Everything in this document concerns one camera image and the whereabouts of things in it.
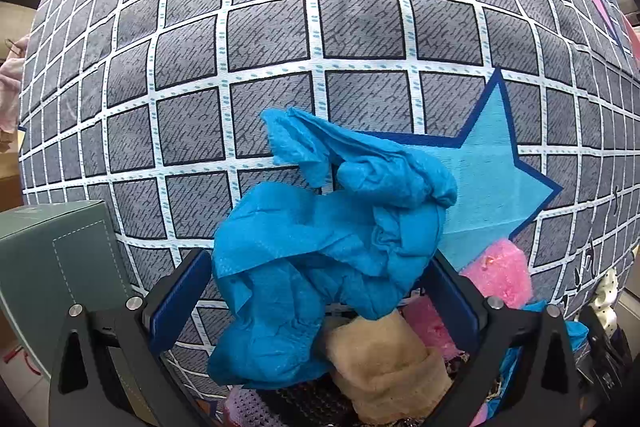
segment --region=blue cloth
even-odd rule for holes
[[[541,312],[545,309],[546,301],[539,301],[533,304],[527,304],[522,309],[531,312]],[[566,332],[569,335],[569,343],[571,344],[571,349],[575,353],[578,348],[582,345],[582,343],[587,338],[587,334],[589,333],[589,328],[582,324],[581,322],[576,321],[565,321]],[[500,389],[500,396],[489,400],[487,403],[487,418],[491,418],[495,411],[498,409],[500,405],[500,401],[504,396],[504,392],[507,390],[507,386],[513,376],[513,371],[516,367],[516,362],[518,361],[518,356],[520,354],[521,347],[511,347],[507,350],[507,354],[502,359],[502,363],[500,364],[500,375],[502,377],[502,388]]]
[[[257,185],[215,235],[213,273],[235,321],[209,359],[220,385],[276,389],[320,377],[312,352],[327,304],[367,319],[393,311],[431,260],[456,182],[432,156],[290,108],[266,110],[276,163],[312,187],[331,165],[344,187],[324,196]]]

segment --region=metal screw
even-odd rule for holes
[[[549,306],[546,307],[546,312],[553,318],[560,316],[560,308],[558,308],[558,306],[554,306],[553,304],[549,304]]]
[[[140,297],[132,297],[127,301],[127,308],[130,310],[137,310],[142,306],[142,299]]]
[[[489,308],[494,310],[500,310],[504,306],[504,301],[499,297],[491,296],[486,300],[486,303],[489,304]]]
[[[82,304],[74,304],[69,308],[69,315],[72,317],[78,317],[82,313]]]

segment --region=cardboard box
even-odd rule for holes
[[[103,201],[20,206],[0,213],[0,305],[18,341],[47,377],[73,304],[97,311],[122,306],[129,296]]]

